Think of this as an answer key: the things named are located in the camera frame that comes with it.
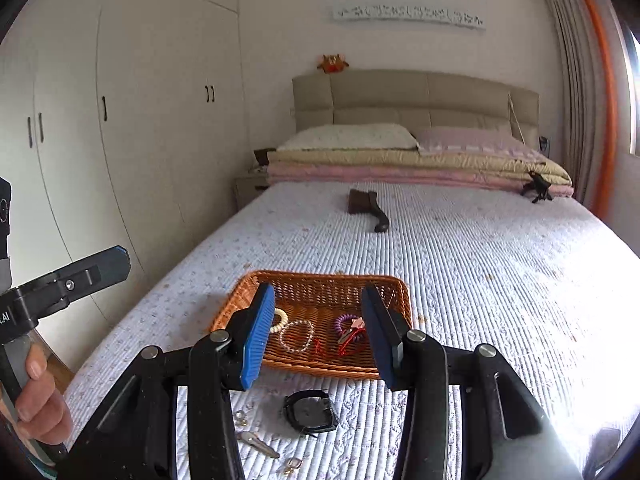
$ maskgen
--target pillow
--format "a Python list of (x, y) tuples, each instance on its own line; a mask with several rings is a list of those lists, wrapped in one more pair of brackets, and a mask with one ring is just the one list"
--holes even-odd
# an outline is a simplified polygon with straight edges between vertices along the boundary
[(496, 130), (434, 126), (419, 132), (415, 137), (420, 143), (421, 155), (469, 153), (517, 158), (527, 162), (546, 161), (541, 153)]
[(278, 147), (301, 150), (416, 150), (418, 143), (400, 124), (325, 124), (302, 130)]

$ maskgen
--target white pillow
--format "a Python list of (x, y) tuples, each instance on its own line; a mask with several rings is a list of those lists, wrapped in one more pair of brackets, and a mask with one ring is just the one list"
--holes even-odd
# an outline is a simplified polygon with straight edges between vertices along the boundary
[(417, 150), (418, 142), (400, 124), (325, 124), (302, 130), (278, 147), (301, 150)]

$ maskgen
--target purple spiral hair tie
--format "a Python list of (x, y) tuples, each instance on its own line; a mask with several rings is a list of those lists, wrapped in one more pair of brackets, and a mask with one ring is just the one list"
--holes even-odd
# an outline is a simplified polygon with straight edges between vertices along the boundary
[[(349, 323), (347, 326), (343, 326), (343, 323), (345, 321), (352, 321), (353, 319), (358, 319), (359, 317), (360, 316), (356, 316), (355, 314), (340, 314), (340, 316), (335, 318), (335, 320), (334, 320), (334, 330), (335, 330), (335, 333), (337, 333), (338, 337), (340, 337), (348, 329), (351, 328), (351, 323)], [(364, 338), (364, 334), (360, 333), (356, 337), (353, 338), (353, 341), (354, 342), (361, 341), (363, 338)]]

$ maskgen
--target wall sign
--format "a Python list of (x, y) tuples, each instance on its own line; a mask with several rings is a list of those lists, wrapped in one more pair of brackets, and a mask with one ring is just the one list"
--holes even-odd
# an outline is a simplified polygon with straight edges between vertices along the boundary
[(480, 28), (484, 21), (478, 16), (445, 8), (432, 9), (425, 6), (408, 5), (362, 5), (334, 7), (334, 20), (406, 20), (455, 25), (457, 27)]

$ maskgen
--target pink pillow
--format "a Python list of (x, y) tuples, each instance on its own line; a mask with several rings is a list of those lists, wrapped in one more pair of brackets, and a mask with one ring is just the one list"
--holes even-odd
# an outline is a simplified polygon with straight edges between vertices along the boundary
[(468, 153), (504, 156), (527, 162), (546, 161), (546, 157), (541, 153), (496, 130), (432, 126), (419, 132), (415, 138), (420, 144), (421, 155)]

